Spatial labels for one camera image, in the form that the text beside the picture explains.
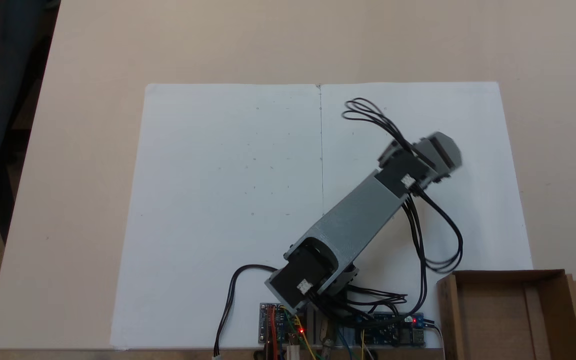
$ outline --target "cardboard box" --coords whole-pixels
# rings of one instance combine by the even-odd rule
[[[576,360],[576,281],[563,269],[454,271],[437,290],[447,360]]]

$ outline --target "blue circuit board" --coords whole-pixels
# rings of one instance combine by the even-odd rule
[[[375,321],[397,317],[391,312],[374,312],[371,315]],[[366,329],[363,333],[363,342],[366,346],[423,347],[426,344],[424,327],[424,314],[416,312],[398,323]],[[362,343],[362,332],[359,330],[354,332],[354,343],[358,345]]]
[[[258,342],[263,344],[267,340],[270,333],[270,319],[268,317],[268,310],[272,308],[274,312],[274,326],[277,334],[277,342],[279,344],[288,344],[290,335],[295,334],[301,337],[302,333],[307,335],[306,326],[306,313],[302,310],[297,312],[297,316],[304,328],[299,327],[295,315],[287,314],[282,310],[279,303],[260,303],[259,304],[259,328],[258,328]]]

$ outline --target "white paper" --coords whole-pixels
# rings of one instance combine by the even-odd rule
[[[210,348],[234,271],[281,266],[322,216],[315,85],[146,89],[110,343]],[[269,273],[249,270],[221,346],[257,345]]]
[[[211,348],[228,284],[246,264],[283,267],[283,253],[377,167],[391,141],[379,127],[341,118],[357,96],[384,109],[413,142],[441,131],[463,166],[428,195],[464,237],[460,269],[532,269],[498,85],[167,84],[146,89],[110,343],[116,348]],[[457,240],[416,201],[428,258]],[[419,294],[419,260],[405,216],[355,262],[355,283]],[[439,320],[428,271],[422,312]],[[276,302],[268,273],[237,281],[222,349],[258,347],[259,303]],[[427,333],[427,347],[439,338]]]

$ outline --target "chair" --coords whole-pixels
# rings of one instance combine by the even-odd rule
[[[46,67],[51,39],[35,45],[46,0],[0,0],[0,235],[8,237],[14,207],[7,162],[25,151],[30,130],[12,125],[36,79]]]

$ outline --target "gray robotic arm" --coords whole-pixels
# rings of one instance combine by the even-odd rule
[[[266,286],[291,313],[308,303],[308,293],[334,295],[357,275],[353,262],[409,198],[462,165],[457,145],[441,132],[406,151],[393,141],[373,171],[317,221],[283,257]]]

